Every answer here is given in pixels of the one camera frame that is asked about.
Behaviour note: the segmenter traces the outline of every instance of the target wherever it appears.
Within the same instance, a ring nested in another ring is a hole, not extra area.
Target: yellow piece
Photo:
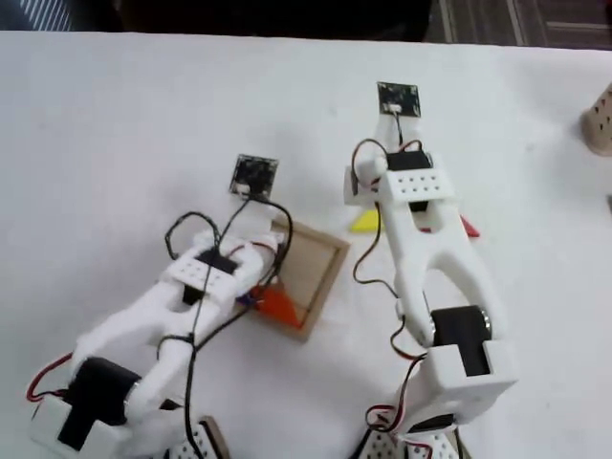
[[[360,217],[351,225],[351,232],[376,232],[379,228],[378,212],[372,208],[366,210]]]

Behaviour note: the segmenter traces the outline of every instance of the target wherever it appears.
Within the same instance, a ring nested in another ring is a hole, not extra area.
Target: cable
[[[401,145],[404,143],[404,134],[402,133],[402,127],[400,126],[400,115],[398,112],[393,112],[393,118],[395,118],[395,123],[398,126],[398,137],[400,138],[398,145]]]
[[[461,441],[461,435],[459,435],[459,427],[454,430],[454,433],[455,441],[457,442],[457,455],[459,456],[459,459],[463,459],[464,446],[463,442]]]
[[[281,206],[279,203],[275,203],[273,201],[270,201],[265,198],[261,198],[259,196],[252,196],[251,198],[257,203],[264,204],[266,206],[270,206],[272,208],[276,208],[280,210],[281,212],[285,214],[285,217],[287,218],[287,242],[285,244],[285,250],[282,252],[279,251],[279,254],[277,255],[276,260],[274,260],[273,270],[268,276],[267,280],[264,282],[263,286],[261,287],[261,291],[260,291],[260,296],[261,296],[263,295],[263,291],[270,286],[273,279],[276,276],[278,276],[278,274],[280,273],[280,268],[282,267],[282,264],[285,261],[285,258],[287,257],[287,253],[289,253],[289,249],[291,248],[291,243],[294,239],[294,219],[292,218],[291,213],[289,213],[289,211],[285,209],[283,206]]]
[[[170,238],[172,237],[172,233],[174,232],[176,228],[178,228],[184,222],[184,220],[186,220],[187,218],[191,216],[200,217],[205,222],[207,222],[212,228],[212,233],[213,233],[215,244],[219,240],[219,229],[217,228],[215,223],[212,221],[212,219],[208,217],[207,215],[205,215],[204,213],[191,211],[191,212],[186,213],[185,215],[181,215],[176,220],[176,222],[174,222],[174,225],[170,227],[170,229],[166,232],[164,236],[165,248],[168,250],[168,255],[170,255],[170,258],[172,258],[173,260],[176,260],[179,257],[179,254],[176,253],[174,250],[172,250],[172,242],[170,240]]]
[[[263,242],[257,242],[257,241],[251,241],[251,244],[257,247],[263,247],[264,249],[267,249],[269,251],[271,251],[274,254],[274,257],[276,257],[276,250],[272,247],[269,246],[268,244],[264,244]],[[227,255],[227,258],[230,258],[232,255],[234,255],[237,251],[241,251],[242,249],[245,248],[244,244],[239,245],[238,247],[234,247]]]
[[[35,403],[40,402],[45,395],[52,394],[58,397],[61,397],[62,395],[64,395],[66,392],[66,389],[47,390],[44,392],[39,392],[37,394],[34,394],[34,391],[36,390],[36,387],[40,383],[40,380],[42,380],[47,373],[49,373],[52,370],[55,370],[56,368],[58,368],[58,366],[64,364],[66,361],[69,361],[72,358],[72,356],[73,356],[73,353],[70,352],[60,357],[59,359],[52,361],[47,366],[45,366],[42,370],[40,370],[33,377],[32,382],[30,382],[30,385],[28,386],[28,389],[26,390],[26,400],[28,400],[28,402],[32,402],[35,404]]]
[[[376,283],[383,284],[387,288],[387,290],[397,299],[399,298],[398,294],[395,292],[395,290],[393,290],[393,288],[385,280],[359,279],[357,277],[357,269],[359,268],[360,264],[363,262],[363,260],[365,260],[365,258],[368,257],[370,253],[372,253],[372,251],[376,248],[376,246],[378,246],[379,241],[381,240],[381,226],[382,226],[381,207],[379,203],[375,203],[374,206],[376,207],[376,211],[378,214],[378,227],[376,228],[376,236],[374,237],[374,241],[372,241],[372,245],[363,253],[363,255],[355,263],[355,266],[353,267],[353,279],[355,279],[355,282],[361,285],[376,284]]]
[[[417,144],[419,145],[419,148],[418,148],[418,150],[416,150],[416,151],[423,150],[423,143],[422,143],[422,142],[421,142],[419,139],[414,139],[414,140],[412,140],[412,141],[408,141],[408,142],[406,142],[406,143],[401,143],[401,144],[400,144],[400,148],[398,148],[398,152],[399,152],[399,151],[405,151],[405,150],[406,150],[406,149],[407,149],[409,146],[411,146],[413,143],[417,143]]]
[[[357,159],[357,154],[359,153],[360,148],[361,148],[362,146],[364,146],[366,143],[374,143],[374,144],[375,144],[375,145],[376,145],[376,146],[377,146],[377,147],[378,147],[380,150],[382,150],[382,153],[384,154],[384,156],[385,156],[385,157],[386,157],[386,155],[387,155],[387,151],[386,151],[386,148],[384,148],[383,144],[382,144],[382,143],[380,143],[379,141],[377,141],[376,139],[363,139],[361,142],[359,142],[359,143],[357,144],[357,146],[356,146],[356,147],[355,147],[355,149],[353,150],[353,156],[352,156],[352,158],[351,158],[351,172],[353,173],[353,175],[354,175],[354,176],[355,176],[355,178],[357,179],[357,182],[358,182],[358,183],[359,183],[361,186],[363,186],[364,188],[370,188],[372,185],[374,185],[374,184],[375,184],[375,183],[378,181],[378,179],[373,180],[371,184],[366,185],[366,184],[364,184],[364,183],[363,183],[363,182],[360,180],[360,178],[359,178],[359,176],[357,175],[357,172],[356,172],[356,170],[355,170],[355,160]]]
[[[204,287],[202,288],[202,297],[200,298],[200,301],[198,302],[198,308],[197,308],[196,313],[195,313],[195,318],[193,319],[193,326],[191,327],[191,334],[190,334],[190,336],[191,336],[191,339],[192,339],[192,344],[191,344],[192,349],[191,349],[191,357],[189,359],[189,365],[187,367],[187,380],[186,380],[186,384],[185,384],[185,409],[184,409],[184,414],[185,414],[185,432],[186,432],[186,437],[187,437],[187,440],[188,440],[189,444],[193,448],[193,452],[198,457],[198,459],[204,459],[204,455],[202,454],[202,452],[198,448],[198,446],[197,446],[197,444],[195,442],[195,438],[193,437],[193,430],[191,429],[191,386],[193,384],[193,369],[194,369],[194,366],[195,366],[195,360],[196,360],[198,351],[200,349],[202,349],[202,347],[204,347],[203,343],[209,342],[220,331],[222,331],[227,326],[232,324],[235,320],[237,320],[237,318],[234,318],[233,320],[232,319],[227,320],[223,324],[219,325],[215,330],[213,330],[208,335],[208,337],[206,337],[204,339],[203,343],[201,343],[199,346],[196,346],[196,344],[195,344],[195,330],[196,330],[196,327],[197,327],[197,324],[198,324],[198,319],[200,318],[200,313],[202,311],[202,305],[204,303],[204,298],[205,298],[206,293],[207,293],[207,286],[208,286],[208,279],[210,278],[210,271],[212,270],[212,265],[214,264],[215,259],[216,259],[216,257],[219,254],[219,250],[221,248],[221,243],[223,242],[223,238],[228,233],[228,230],[230,229],[230,226],[233,223],[233,221],[235,220],[235,218],[238,216],[238,214],[240,212],[242,212],[244,210],[244,208],[247,206],[247,204],[250,201],[251,201],[251,198],[247,198],[247,200],[242,204],[242,206],[240,206],[240,208],[238,208],[238,210],[236,210],[233,213],[233,215],[228,220],[228,223],[224,227],[223,232],[221,233],[219,238],[214,243],[214,252],[213,252],[213,255],[212,255],[212,259],[210,260],[210,263],[208,263],[207,275],[206,275],[206,278],[204,280]]]
[[[374,405],[368,408],[368,410],[365,412],[365,423],[368,425],[368,427],[380,433],[389,433],[395,430],[402,423],[402,419],[404,418],[404,397],[405,397],[405,392],[408,386],[408,380],[410,379],[410,375],[412,374],[412,371],[416,368],[417,363],[419,363],[420,361],[423,361],[425,358],[426,358],[426,354],[422,354],[417,359],[412,361],[412,363],[408,367],[408,371],[405,374],[404,382],[402,383],[402,388],[400,389],[401,390],[400,400],[398,401],[397,407],[386,404],[386,405]],[[381,409],[384,409],[384,410],[395,409],[395,417],[393,418],[392,422],[387,423],[387,426],[375,425],[373,423],[370,423],[368,419],[368,416],[374,410],[381,410]]]
[[[202,452],[200,451],[200,449],[196,445],[195,438],[193,436],[193,431],[191,429],[191,415],[190,415],[190,411],[191,411],[191,386],[193,385],[193,372],[194,372],[194,368],[195,368],[195,360],[196,360],[196,357],[197,357],[197,353],[200,352],[202,350],[202,348],[210,342],[211,339],[213,339],[220,332],[222,332],[224,329],[226,329],[227,327],[232,325],[240,317],[243,317],[248,311],[251,310],[251,308],[250,307],[244,308],[239,313],[235,314],[234,316],[232,316],[231,318],[229,318],[228,320],[226,320],[222,324],[218,325],[212,332],[210,332],[207,335],[207,337],[205,339],[202,340],[202,342],[200,342],[197,345],[195,344],[195,329],[196,329],[197,321],[198,321],[198,318],[199,318],[199,315],[200,315],[200,311],[202,309],[202,304],[204,302],[204,297],[206,296],[206,288],[207,288],[207,285],[208,285],[208,278],[209,278],[209,275],[210,275],[211,265],[214,264],[214,259],[219,254],[219,249],[220,249],[221,243],[223,241],[223,238],[225,237],[225,235],[227,234],[228,230],[230,229],[230,226],[233,223],[234,219],[238,216],[238,214],[246,207],[246,205],[250,201],[255,201],[255,202],[258,202],[258,203],[261,203],[261,204],[265,204],[267,206],[271,206],[273,208],[279,209],[280,211],[282,211],[285,214],[285,216],[287,217],[287,222],[288,222],[287,243],[285,244],[284,250],[282,252],[279,251],[276,254],[276,257],[274,258],[273,264],[271,266],[271,268],[272,268],[271,273],[268,276],[268,278],[265,280],[264,284],[260,288],[260,291],[259,291],[259,296],[260,297],[264,294],[265,290],[270,286],[273,278],[276,277],[278,275],[278,273],[280,272],[280,268],[281,268],[282,263],[284,262],[284,260],[285,260],[285,258],[287,256],[289,248],[291,247],[293,236],[294,236],[294,221],[293,221],[293,218],[292,218],[291,214],[289,213],[289,211],[287,209],[285,209],[280,204],[274,203],[272,201],[269,201],[267,199],[261,198],[259,196],[249,196],[247,198],[247,200],[245,201],[245,203],[238,210],[236,210],[234,212],[234,214],[231,216],[231,218],[229,219],[229,221],[226,224],[225,228],[223,229],[219,239],[215,243],[216,251],[215,251],[215,253],[214,253],[213,257],[212,257],[211,262],[208,264],[208,271],[207,271],[207,276],[205,278],[202,298],[200,298],[200,302],[198,303],[198,310],[196,312],[196,316],[195,316],[195,319],[193,321],[192,331],[191,331],[191,334],[190,334],[190,337],[192,339],[192,346],[193,346],[193,348],[192,348],[192,351],[191,351],[191,357],[189,359],[189,365],[187,367],[187,378],[186,378],[186,388],[185,388],[185,410],[184,410],[185,413],[184,414],[185,414],[186,437],[187,437],[187,440],[188,440],[189,444],[193,448],[193,451],[194,451],[195,455],[198,457],[198,459],[204,459],[204,455],[202,454]]]
[[[409,361],[415,361],[419,358],[419,356],[408,354],[407,352],[403,351],[395,344],[395,338],[397,338],[400,335],[400,333],[404,330],[404,327],[405,327],[405,316],[402,316],[402,325],[400,326],[400,328],[398,328],[393,333],[393,335],[389,337],[389,342],[391,343],[391,347],[393,348],[393,350],[398,356],[402,357],[403,359],[407,359]]]
[[[431,445],[428,445],[427,443],[415,443],[415,442],[406,442],[406,443],[408,443],[414,448],[426,449],[428,451],[426,459],[431,459],[431,457],[433,456],[433,448],[431,447]]]

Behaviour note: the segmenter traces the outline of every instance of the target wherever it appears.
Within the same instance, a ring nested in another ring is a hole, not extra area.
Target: wooden tray
[[[284,219],[273,221],[272,229],[286,231]],[[285,293],[294,301],[298,328],[262,314],[259,316],[286,335],[306,341],[317,323],[349,244],[325,232],[294,222],[294,239],[280,271]]]

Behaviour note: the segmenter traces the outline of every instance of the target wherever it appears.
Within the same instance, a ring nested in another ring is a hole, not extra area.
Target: white robotic arm
[[[396,122],[416,134],[415,119],[381,113],[375,140],[388,153],[370,142],[368,157],[363,146],[364,161],[346,168],[344,199],[381,213],[396,269],[397,313],[426,349],[409,390],[403,384],[384,413],[389,433],[410,440],[469,423],[517,381],[517,368],[503,307],[465,233],[442,161],[420,142],[406,151],[392,146]],[[415,205],[426,206],[430,233],[417,228]],[[431,269],[446,274],[469,304],[430,311],[424,289]]]
[[[151,289],[77,340],[69,393],[64,400],[45,397],[33,417],[34,440],[63,457],[88,459],[152,454],[181,443],[185,435],[182,410],[160,410],[168,388],[186,372],[192,345],[197,346],[225,321],[235,299],[257,285],[270,267],[270,253],[277,251],[281,237],[268,233],[253,241],[226,235],[219,248],[224,256],[213,257],[213,234],[197,235],[194,246],[174,261]],[[200,298],[202,306],[198,308]],[[96,357],[109,343],[127,336],[158,347],[158,361],[142,378]],[[104,390],[97,392],[97,385],[104,383]],[[98,403],[100,393],[108,400]],[[75,409],[77,404],[69,403],[74,397],[82,397],[88,405]],[[79,433],[71,425],[87,423],[89,413],[83,413],[87,410],[98,411],[94,413],[98,420]]]

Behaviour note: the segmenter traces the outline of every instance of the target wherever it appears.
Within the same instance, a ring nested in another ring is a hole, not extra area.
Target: white tabletop
[[[240,153],[278,158],[274,199],[353,249],[307,344],[236,323],[200,355],[194,403],[237,458],[347,456],[363,411],[405,371],[388,347],[392,301],[375,308],[384,289],[350,279],[371,236],[348,234],[359,211],[342,203],[352,147],[374,132],[378,80],[419,86],[423,140],[482,232],[474,246],[513,326],[521,381],[464,428],[473,457],[607,451],[612,160],[586,149],[577,121],[609,83],[612,54],[1,33],[0,62],[3,457],[48,457],[27,436],[30,377],[151,285],[179,214],[227,218]],[[366,265],[392,278],[385,243]],[[137,371],[154,359],[125,343],[108,352]]]

